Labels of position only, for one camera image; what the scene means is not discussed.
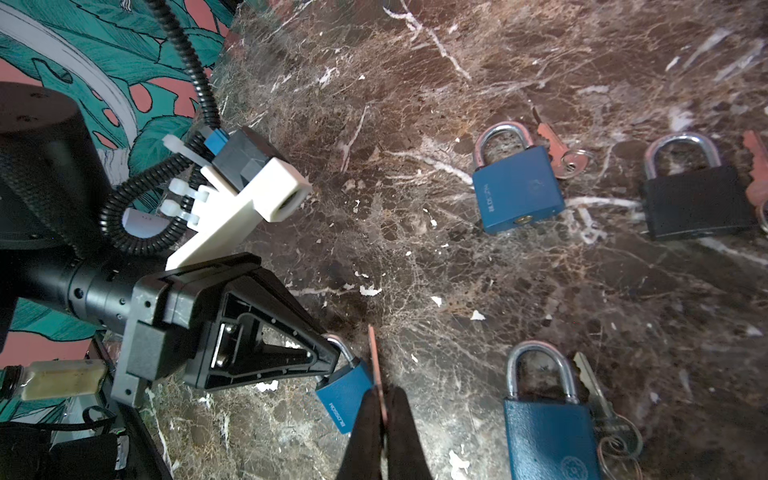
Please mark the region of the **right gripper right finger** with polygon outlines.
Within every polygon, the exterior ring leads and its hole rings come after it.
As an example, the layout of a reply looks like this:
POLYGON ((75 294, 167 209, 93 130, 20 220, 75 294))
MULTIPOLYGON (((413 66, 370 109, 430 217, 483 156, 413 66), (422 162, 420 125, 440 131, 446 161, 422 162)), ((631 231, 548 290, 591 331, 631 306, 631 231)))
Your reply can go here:
POLYGON ((406 392, 393 387, 386 406, 388 478, 432 480, 406 392))

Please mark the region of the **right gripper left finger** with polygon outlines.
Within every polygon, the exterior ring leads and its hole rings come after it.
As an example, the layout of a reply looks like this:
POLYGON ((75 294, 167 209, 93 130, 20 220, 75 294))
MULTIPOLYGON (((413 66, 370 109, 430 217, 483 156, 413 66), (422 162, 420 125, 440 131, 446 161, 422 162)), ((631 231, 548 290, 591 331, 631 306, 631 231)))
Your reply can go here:
POLYGON ((383 423, 375 389, 363 396, 337 480, 378 480, 381 475, 383 423))

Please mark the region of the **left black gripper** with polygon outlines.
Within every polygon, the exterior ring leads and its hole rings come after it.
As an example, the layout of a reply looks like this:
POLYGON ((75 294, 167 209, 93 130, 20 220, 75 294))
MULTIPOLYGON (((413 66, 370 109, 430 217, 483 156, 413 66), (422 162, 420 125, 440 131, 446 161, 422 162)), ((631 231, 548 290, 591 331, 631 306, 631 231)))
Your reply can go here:
POLYGON ((151 382, 184 366, 183 381, 205 391, 332 373, 339 349, 260 265, 239 253, 138 280, 112 398, 137 408, 151 382))

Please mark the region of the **blue padlock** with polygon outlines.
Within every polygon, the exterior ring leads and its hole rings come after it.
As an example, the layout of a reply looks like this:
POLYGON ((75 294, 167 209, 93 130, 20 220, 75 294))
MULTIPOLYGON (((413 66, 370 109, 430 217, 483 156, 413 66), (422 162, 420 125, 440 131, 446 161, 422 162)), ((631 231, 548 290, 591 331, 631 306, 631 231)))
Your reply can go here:
POLYGON ((553 345, 526 340, 507 359, 504 400, 510 474, 513 479, 613 479, 608 457, 627 462, 643 477, 638 458, 644 441, 627 417, 615 412, 582 353, 569 361, 553 345), (519 366, 531 352, 555 364, 564 393, 561 403, 526 401, 519 366))
POLYGON ((536 145, 529 130, 514 121, 489 127, 476 141, 472 181, 485 232, 497 234, 558 215, 565 209, 559 182, 589 165, 591 154, 565 146, 550 125, 541 123, 538 132, 549 141, 547 147, 536 145), (503 133, 517 136, 523 149, 487 163, 486 144, 503 133))
POLYGON ((320 376, 315 393, 339 432, 349 434, 364 395, 373 388, 372 373, 366 362, 355 355, 341 337, 324 334, 324 338, 338 348, 347 364, 329 376, 320 376))

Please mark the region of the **black padlock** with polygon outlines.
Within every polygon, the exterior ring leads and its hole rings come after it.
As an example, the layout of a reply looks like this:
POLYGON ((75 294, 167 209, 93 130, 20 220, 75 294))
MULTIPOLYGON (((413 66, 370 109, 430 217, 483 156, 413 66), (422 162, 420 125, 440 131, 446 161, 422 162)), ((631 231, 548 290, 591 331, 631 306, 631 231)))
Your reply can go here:
POLYGON ((747 199, 737 169, 722 162, 717 147, 707 136, 695 132, 663 136, 646 149, 644 167, 646 181, 641 193, 652 240, 731 235, 757 226, 754 207, 747 199), (673 143, 698 147, 708 167, 660 176, 657 154, 673 143))

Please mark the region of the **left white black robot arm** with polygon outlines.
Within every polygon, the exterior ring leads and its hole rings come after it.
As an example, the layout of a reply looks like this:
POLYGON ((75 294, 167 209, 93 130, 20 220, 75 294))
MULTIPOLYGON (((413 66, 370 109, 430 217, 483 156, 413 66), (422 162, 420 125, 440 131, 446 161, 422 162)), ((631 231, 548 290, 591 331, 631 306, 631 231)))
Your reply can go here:
POLYGON ((1 86, 1 327, 29 299, 122 337, 113 398, 178 370, 206 391, 325 376, 340 353, 261 260, 226 249, 169 267, 122 253, 96 211, 110 184, 77 103, 1 86))

